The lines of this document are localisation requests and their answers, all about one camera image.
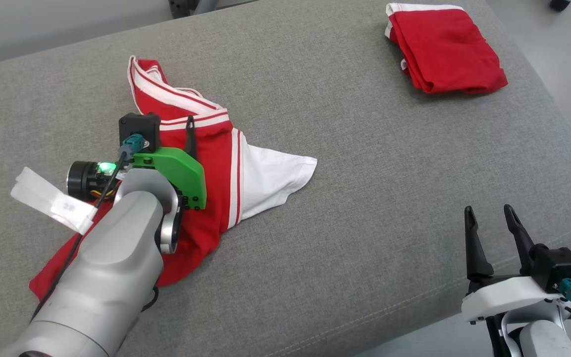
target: green 3d-printed part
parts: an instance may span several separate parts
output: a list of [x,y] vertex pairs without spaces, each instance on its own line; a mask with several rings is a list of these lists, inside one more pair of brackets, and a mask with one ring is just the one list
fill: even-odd
[[156,169],[180,190],[181,205],[192,210],[206,208],[204,168],[189,154],[176,147],[160,147],[156,152],[137,152],[133,159],[134,167]]

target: gray couch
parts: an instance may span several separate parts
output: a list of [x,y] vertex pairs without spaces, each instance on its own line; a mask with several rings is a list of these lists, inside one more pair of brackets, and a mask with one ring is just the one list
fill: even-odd
[[501,58],[491,95],[424,95],[383,36],[387,0],[262,0],[0,63],[0,349],[36,306],[27,284],[71,236],[14,201],[31,167],[64,188],[110,160],[134,111],[129,55],[229,109],[250,144],[319,159],[304,189],[161,289],[120,356],[351,355],[459,311],[463,209],[514,272],[509,203],[571,248],[571,127],[488,6],[455,0]]

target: white paper tag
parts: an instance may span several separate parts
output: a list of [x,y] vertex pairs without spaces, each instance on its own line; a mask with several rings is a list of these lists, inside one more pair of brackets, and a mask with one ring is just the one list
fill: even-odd
[[27,167],[16,177],[10,195],[82,235],[91,227],[97,211],[93,205],[67,196]]

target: folded red shirt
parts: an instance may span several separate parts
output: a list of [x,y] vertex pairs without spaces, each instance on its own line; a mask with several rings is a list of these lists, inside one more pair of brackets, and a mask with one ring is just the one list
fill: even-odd
[[459,6],[387,5],[385,36],[397,43],[403,70],[425,93],[491,93],[508,84],[499,57]]

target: black cable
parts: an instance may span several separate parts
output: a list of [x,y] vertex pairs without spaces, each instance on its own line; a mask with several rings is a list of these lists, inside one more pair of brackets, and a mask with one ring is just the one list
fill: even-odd
[[[97,201],[96,205],[94,205],[94,208],[98,209],[98,208],[100,208],[100,205],[102,205],[103,201],[105,200],[105,196],[107,195],[107,192],[109,192],[109,187],[111,186],[111,183],[116,179],[116,176],[118,175],[118,171],[120,171],[120,169],[122,169],[122,165],[124,165],[124,160],[125,160],[126,156],[127,156],[127,152],[123,152],[122,154],[120,154],[120,158],[118,159],[118,165],[116,166],[116,169],[112,173],[111,178],[109,178],[107,185],[105,185],[105,188],[103,189],[103,192],[100,194],[100,197],[98,197],[98,201]],[[48,301],[48,299],[50,298],[52,293],[54,293],[54,289],[56,289],[58,281],[61,280],[63,273],[65,273],[65,270],[70,265],[70,262],[72,262],[72,259],[74,258],[74,254],[76,253],[76,249],[81,244],[82,239],[83,239],[83,235],[81,233],[78,233],[76,236],[76,240],[74,241],[74,246],[70,250],[70,254],[67,255],[67,259],[65,260],[63,267],[61,267],[61,270],[58,272],[57,278],[54,279],[54,282],[52,282],[48,291],[45,293],[45,295],[43,295],[43,298],[41,298],[41,300],[39,301],[37,308],[34,309],[34,313],[32,314],[32,318],[30,318],[30,322],[32,322],[32,320],[37,316],[39,311],[41,311],[41,308],[43,307],[43,305],[45,305],[46,301]]]
[[152,298],[151,301],[147,303],[147,305],[144,305],[142,307],[142,310],[140,310],[140,312],[143,312],[144,310],[152,307],[154,305],[154,303],[156,303],[156,301],[158,301],[159,295],[160,295],[160,290],[158,290],[158,287],[154,287],[154,298]]

